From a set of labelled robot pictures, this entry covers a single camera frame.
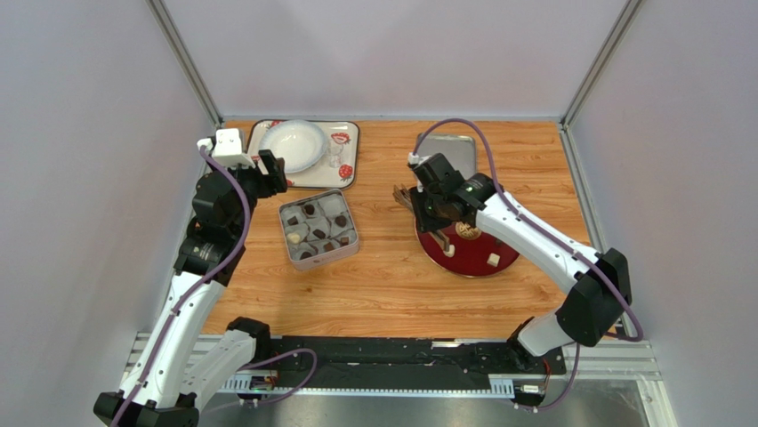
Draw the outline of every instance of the white sugar cube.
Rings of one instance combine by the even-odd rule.
[[[303,240],[305,240],[306,237],[308,237],[309,229],[308,225],[304,222],[302,224],[296,224],[296,225],[290,225],[289,227],[285,227],[285,238],[287,242],[297,245]]]
[[[456,255],[456,246],[451,244],[448,246],[447,251],[442,251],[442,253],[445,254],[447,258],[452,258]]]
[[[497,264],[500,263],[500,255],[498,254],[490,254],[489,258],[487,258],[487,264],[497,267]]]

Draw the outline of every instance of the floor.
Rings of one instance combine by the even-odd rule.
[[[249,133],[254,122],[229,122]],[[345,190],[361,240],[358,254],[307,272],[294,269],[277,208],[315,194],[291,189],[259,201],[246,253],[204,333],[221,334],[237,316],[268,323],[273,334],[402,337],[507,337],[529,316],[564,296],[527,259],[489,278],[451,274],[419,246],[413,217],[392,198],[414,185],[407,153],[432,122],[363,121],[356,181]],[[524,206],[577,241],[588,243],[568,164],[553,123],[482,122],[500,182]],[[443,133],[475,136],[463,125]],[[481,172],[487,172],[478,145]]]
[[[553,401],[565,387],[554,381],[545,402]],[[216,394],[206,411],[234,401],[232,394]],[[277,405],[229,407],[202,414],[199,427],[310,426],[365,427],[446,425],[451,427],[555,426],[647,427],[648,419],[635,381],[589,381],[574,383],[559,406],[533,415],[513,409],[498,399],[462,398],[372,398],[296,395]]]

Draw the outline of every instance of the tray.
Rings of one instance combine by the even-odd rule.
[[[258,146],[263,135],[272,126],[281,123],[281,120],[261,120],[253,126],[250,132],[247,153],[251,156],[258,154]],[[341,161],[337,167],[330,165],[330,156],[327,153],[312,167],[298,173],[289,173],[286,176],[287,183],[292,188],[302,189],[347,189],[355,182],[355,173],[358,163],[358,126],[352,122],[315,122],[314,125],[321,128],[327,135],[329,146],[339,145],[343,147],[340,153]]]
[[[286,225],[284,224],[284,220],[282,219],[282,212],[291,206],[304,205],[307,202],[316,201],[316,200],[319,200],[320,198],[331,196],[334,194],[339,195],[339,197],[341,197],[344,202],[345,210],[343,213],[347,214],[347,217],[350,220],[350,224],[352,224],[349,228],[355,231],[355,241],[353,243],[350,243],[349,245],[337,247],[336,249],[331,250],[329,252],[325,252],[323,254],[315,254],[311,256],[310,258],[305,258],[301,260],[294,259],[293,250],[291,250],[290,245],[287,243],[286,237],[284,236],[286,234],[285,233]],[[292,262],[294,267],[300,271],[314,269],[318,266],[321,266],[330,262],[334,262],[337,260],[341,260],[342,258],[347,258],[348,256],[358,253],[358,250],[360,248],[360,236],[358,235],[358,227],[356,227],[355,225],[355,219],[352,216],[352,213],[350,212],[350,207],[347,205],[347,200],[345,199],[345,195],[339,189],[331,189],[323,193],[319,193],[315,196],[306,197],[300,200],[295,200],[294,202],[286,203],[279,207],[278,216],[279,216],[279,225],[282,228],[282,237],[285,240],[285,249],[287,252],[287,258],[289,258],[289,261]]]
[[[430,133],[418,149],[421,157],[442,153],[448,162],[468,180],[476,173],[476,143],[465,135]]]

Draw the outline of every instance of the white wall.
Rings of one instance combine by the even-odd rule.
[[[682,426],[758,419],[757,17],[646,2],[573,127]]]
[[[224,116],[569,106],[625,0],[166,0]]]
[[[212,131],[143,1],[0,4],[0,424],[102,425]]]

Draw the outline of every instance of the metal tin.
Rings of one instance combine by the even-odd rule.
[[[290,251],[289,244],[286,240],[286,233],[285,233],[285,224],[282,220],[282,211],[287,209],[291,206],[298,206],[298,205],[304,205],[310,201],[317,201],[320,198],[330,196],[333,194],[338,194],[343,201],[345,202],[345,211],[348,215],[348,219],[350,220],[352,224],[352,229],[355,230],[355,241],[351,244],[348,244],[347,246],[338,247],[332,251],[326,252],[324,254],[316,254],[310,258],[306,258],[303,260],[296,260],[293,258],[293,253]],[[287,258],[289,258],[289,261],[294,265],[294,267],[300,271],[306,271],[310,269],[314,269],[316,267],[319,267],[324,264],[328,264],[330,262],[341,260],[342,258],[346,258],[348,256],[354,255],[358,253],[358,250],[360,248],[360,236],[358,234],[358,227],[355,225],[355,220],[352,216],[352,213],[350,212],[350,207],[347,204],[347,200],[345,199],[344,194],[339,189],[331,189],[329,191],[325,191],[323,193],[319,193],[315,196],[301,198],[299,200],[295,200],[294,202],[290,202],[287,204],[284,204],[279,207],[279,225],[282,228],[282,237],[285,241],[285,249],[287,252]]]

